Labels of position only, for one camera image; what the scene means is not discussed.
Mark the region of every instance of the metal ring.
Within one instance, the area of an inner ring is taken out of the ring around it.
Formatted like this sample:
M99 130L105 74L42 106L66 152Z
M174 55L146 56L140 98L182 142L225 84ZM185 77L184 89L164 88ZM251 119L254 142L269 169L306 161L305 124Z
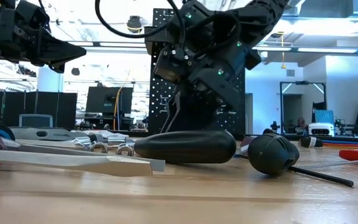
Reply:
M123 152L127 152L128 156L134 156L134 150L128 144L120 144L116 151L117 155L122 155Z
M109 149L107 148L107 145L105 143L101 142L92 142L91 146L89 147L91 152L94 152L94 149L101 148L102 153L108 153Z

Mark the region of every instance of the black cable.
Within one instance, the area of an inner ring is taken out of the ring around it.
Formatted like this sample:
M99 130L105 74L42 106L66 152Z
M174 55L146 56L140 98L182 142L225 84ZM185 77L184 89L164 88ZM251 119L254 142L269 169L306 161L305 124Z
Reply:
M176 15L178 22L179 22L179 27L180 27L180 37L179 37L179 49L182 49L183 51L185 50L185 41L186 41L186 26L185 26L185 21L183 19L183 17L180 15L179 9L177 8L177 5L173 2L173 0L167 0L167 2L169 3L169 5L171 5L172 9L173 9L173 13Z
M44 4L42 4L42 0L38 0L41 9L44 11L44 13L47 13L44 7ZM45 29L47 29L49 32L52 32L49 26L49 22L45 25Z
M179 47L184 48L185 47L185 36L186 36L186 27L185 27L185 23L183 21L182 16L180 15L179 9L177 8L177 6L175 5L175 3L172 0L167 0L169 5L171 5L173 12L175 13L175 16L178 18L179 21L179 26L180 26L180 41L179 41ZM100 13L100 0L95 0L94 2L94 10L96 12L96 16L98 17L100 23L102 23L103 26L105 26L105 28L107 28L108 30L110 30L112 33L119 35L121 37L125 37L125 38L132 38L132 39L138 39L138 38L146 38L146 37L150 37L162 30L164 30L165 28L167 28L168 23L158 27L157 29L153 30L152 32L149 32L147 34L126 34L123 32L120 32L114 28L112 28L104 19L103 16Z

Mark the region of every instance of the cable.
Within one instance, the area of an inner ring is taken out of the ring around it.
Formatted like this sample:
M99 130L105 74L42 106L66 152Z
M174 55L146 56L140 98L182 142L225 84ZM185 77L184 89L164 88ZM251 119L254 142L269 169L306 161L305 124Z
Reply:
M172 0L167 0L169 5L171 5L173 12L175 13L176 17L178 18L179 21L179 25L180 25L180 40L179 40L179 47L180 48L185 48L185 37L186 37L186 27L185 27L185 22L183 21L182 16L180 15L179 9L177 8L177 6L175 5L175 3ZM107 28L110 32L112 32L113 34L119 35L121 37L125 37L125 38L132 38L132 39L138 39L138 38L146 38L146 37L150 37L162 30L164 30L165 28L167 28L167 26L169 25L169 22L165 23L164 25L158 27L157 29L153 30L152 32L149 32L147 34L126 34L123 32L120 32L114 28L112 28L104 19L103 16L100 13L100 0L95 0L94 2L94 10L96 12L96 16L98 17L100 23L102 23L103 26L105 26L105 28Z
M114 116L112 118L112 130L113 131L116 130L116 115L117 115L117 110L118 110L119 94L120 94L122 88L124 88L125 82L128 81L128 78L129 78L130 74L131 74L131 71L128 72L127 78L125 79L124 83L121 85L121 87L118 89L118 92L117 92L116 103L114 104Z
M132 27L129 27L127 25L127 29L132 30L132 31L136 31L138 34L140 34L140 32L142 32L143 27L141 27L141 28L132 28Z
M42 0L38 0L38 2L40 4L41 9L44 11L44 13L47 13L45 10L44 4L42 4ZM50 29L50 26L49 26L49 22L45 25L45 29L47 29L49 32L52 32L52 30Z
M358 142L353 142L353 141L323 140L323 143L328 143L328 144L351 144L351 145L358 145Z
M358 144L337 144L337 143L323 143L325 146L334 146L334 147L355 147L358 149Z
M284 32L281 33L281 47L284 47ZM283 52L283 64L281 66L282 69L287 69L287 67L284 64L285 61L285 53Z

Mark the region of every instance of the monitor screen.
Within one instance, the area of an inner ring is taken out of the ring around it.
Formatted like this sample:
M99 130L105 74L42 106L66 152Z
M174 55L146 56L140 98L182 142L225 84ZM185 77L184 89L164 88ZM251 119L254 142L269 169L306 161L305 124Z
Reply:
M86 112L114 113L118 87L89 87ZM119 95L119 111L131 113L133 88L122 88Z
M51 116L21 116L20 127L52 128Z

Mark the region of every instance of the screwdriver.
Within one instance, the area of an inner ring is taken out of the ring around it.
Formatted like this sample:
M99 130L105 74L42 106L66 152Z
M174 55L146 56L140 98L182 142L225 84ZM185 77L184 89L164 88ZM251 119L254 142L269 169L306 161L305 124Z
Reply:
M307 166L300 166L299 168L302 168L302 169L320 169L320 168L327 168L327 167L334 167L334 166L345 166L345 165L356 165L356 164L358 164L358 160L356 160L356 161L332 162L332 163L327 163L327 164L307 165Z
M162 133L135 142L135 152L149 159L161 159L172 164L220 164L236 153L236 140L227 131L177 131ZM299 158L294 144L277 134L256 137L248 148L248 159L253 168L267 175L281 175L286 170L299 172L348 187L353 181L293 167Z

